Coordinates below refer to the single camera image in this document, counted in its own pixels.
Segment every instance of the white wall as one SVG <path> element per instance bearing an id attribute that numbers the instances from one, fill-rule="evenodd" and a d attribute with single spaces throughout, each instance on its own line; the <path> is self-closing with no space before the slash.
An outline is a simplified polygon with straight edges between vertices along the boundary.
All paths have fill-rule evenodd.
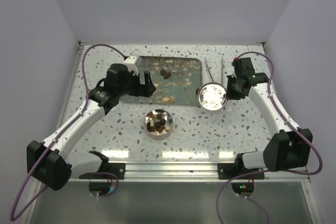
<path id="1" fill-rule="evenodd" d="M 336 0 L 291 0 L 266 43 L 278 95 L 293 118 L 311 129 L 324 160 L 311 181 L 325 224 L 336 220 L 335 14 Z M 311 153 L 309 170 L 316 168 Z"/>
<path id="2" fill-rule="evenodd" d="M 57 0 L 77 40 L 251 43 L 269 37 L 290 0 Z"/>
<path id="3" fill-rule="evenodd" d="M 0 0 L 0 223 L 27 174 L 26 147 L 56 127 L 77 42 L 56 0 Z"/>

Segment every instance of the terrazzo surface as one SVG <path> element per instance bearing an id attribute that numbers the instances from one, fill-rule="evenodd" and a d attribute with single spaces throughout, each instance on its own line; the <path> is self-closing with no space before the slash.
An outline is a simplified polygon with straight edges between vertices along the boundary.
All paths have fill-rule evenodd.
<path id="1" fill-rule="evenodd" d="M 264 52 L 262 46 L 216 45 L 113 45 L 125 55 L 192 57 L 202 61 L 203 83 L 210 82 L 204 65 L 207 58 L 214 80 L 220 82 L 221 57 L 225 74 L 231 74 L 231 61 L 246 51 Z M 256 72 L 269 69 L 263 57 L 250 55 Z M 109 48 L 97 47 L 86 58 L 89 87 L 106 75 L 112 63 L 122 57 Z M 66 111 L 68 119 L 85 98 L 80 68 Z M 144 117 L 153 109 L 165 109 L 173 117 L 174 130 L 163 141 L 150 139 L 144 129 Z M 96 123 L 76 144 L 68 160 L 76 162 L 90 150 L 110 157 L 112 161 L 212 161 L 232 162 L 237 153 L 263 150 L 270 134 L 260 112 L 249 98 L 229 101 L 224 109 L 207 111 L 194 106 L 126 104 L 120 102 Z"/>

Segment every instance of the stainless steel bowl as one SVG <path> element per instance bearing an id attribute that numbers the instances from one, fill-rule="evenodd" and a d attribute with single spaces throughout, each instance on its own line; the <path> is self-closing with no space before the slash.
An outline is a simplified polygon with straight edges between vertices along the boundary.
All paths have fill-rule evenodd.
<path id="1" fill-rule="evenodd" d="M 227 102 L 226 89 L 217 82 L 209 82 L 199 89 L 197 99 L 207 110 L 220 110 Z"/>
<path id="2" fill-rule="evenodd" d="M 160 135 L 154 135 L 152 134 L 150 131 L 147 130 L 147 123 L 148 122 L 156 122 L 158 121 L 158 119 L 156 119 L 156 115 L 157 114 L 162 114 L 162 118 L 166 120 L 166 124 L 165 124 L 165 127 L 168 126 L 170 127 L 170 129 L 168 131 L 166 131 L 166 129 L 160 134 Z M 172 119 L 172 116 L 166 112 L 165 110 L 152 110 L 151 112 L 149 112 L 146 117 L 145 117 L 145 129 L 146 129 L 146 133 L 147 135 L 154 139 L 154 140 L 164 140 L 166 139 L 167 137 L 169 137 L 171 134 L 172 134 L 172 131 L 173 131 L 173 127 L 174 127 L 174 124 L 173 124 L 173 119 Z"/>

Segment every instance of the chocolate chunk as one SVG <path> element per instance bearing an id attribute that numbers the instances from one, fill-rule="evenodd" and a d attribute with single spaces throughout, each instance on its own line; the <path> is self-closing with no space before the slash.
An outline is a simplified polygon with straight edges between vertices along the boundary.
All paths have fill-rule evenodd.
<path id="1" fill-rule="evenodd" d="M 158 129 L 156 129 L 156 130 L 157 130 L 157 132 L 161 133 L 161 132 L 163 132 L 163 130 L 164 130 L 164 126 L 160 126 L 160 128 L 158 128 Z"/>
<path id="2" fill-rule="evenodd" d="M 147 127 L 148 131 L 151 131 L 151 123 L 150 122 L 147 122 L 146 127 Z"/>
<path id="3" fill-rule="evenodd" d="M 159 122 L 161 125 L 165 125 L 166 124 L 166 120 L 165 119 L 160 119 L 160 122 Z"/>
<path id="4" fill-rule="evenodd" d="M 155 128 L 159 128 L 160 126 L 161 126 L 161 123 L 160 123 L 160 122 L 155 122 L 155 123 L 154 123 L 154 127 L 155 127 Z"/>

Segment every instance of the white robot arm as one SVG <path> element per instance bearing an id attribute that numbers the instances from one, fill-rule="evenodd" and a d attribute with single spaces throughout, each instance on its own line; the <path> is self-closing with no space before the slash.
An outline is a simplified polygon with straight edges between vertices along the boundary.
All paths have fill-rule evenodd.
<path id="1" fill-rule="evenodd" d="M 246 96 L 261 112 L 271 133 L 271 140 L 263 151 L 240 153 L 234 164 L 225 164 L 225 178 L 252 172 L 258 169 L 268 169 L 271 172 L 288 170 L 307 165 L 310 146 L 298 136 L 287 124 L 290 122 L 296 130 L 312 142 L 312 134 L 309 129 L 301 129 L 283 108 L 274 90 L 268 92 L 268 77 L 265 73 L 255 73 L 250 58 L 236 58 L 233 61 L 235 74 L 228 76 L 227 94 L 228 100 L 240 100 Z M 271 97 L 284 115 L 284 120 L 274 107 Z"/>
<path id="2" fill-rule="evenodd" d="M 66 159 L 83 135 L 114 106 L 123 95 L 150 97 L 155 91 L 149 72 L 145 71 L 145 84 L 140 84 L 138 64 L 141 58 L 128 57 L 122 64 L 112 64 L 107 76 L 99 81 L 89 92 L 88 101 L 83 102 L 76 113 L 68 119 L 56 132 L 45 138 L 41 143 L 32 141 L 27 146 L 27 170 L 32 169 L 42 153 L 51 145 L 50 150 L 36 167 L 32 176 L 53 190 L 61 189 L 70 177 L 78 177 L 85 173 L 106 172 L 104 157 L 98 152 L 91 151 L 89 163 L 76 164 L 73 167 Z"/>

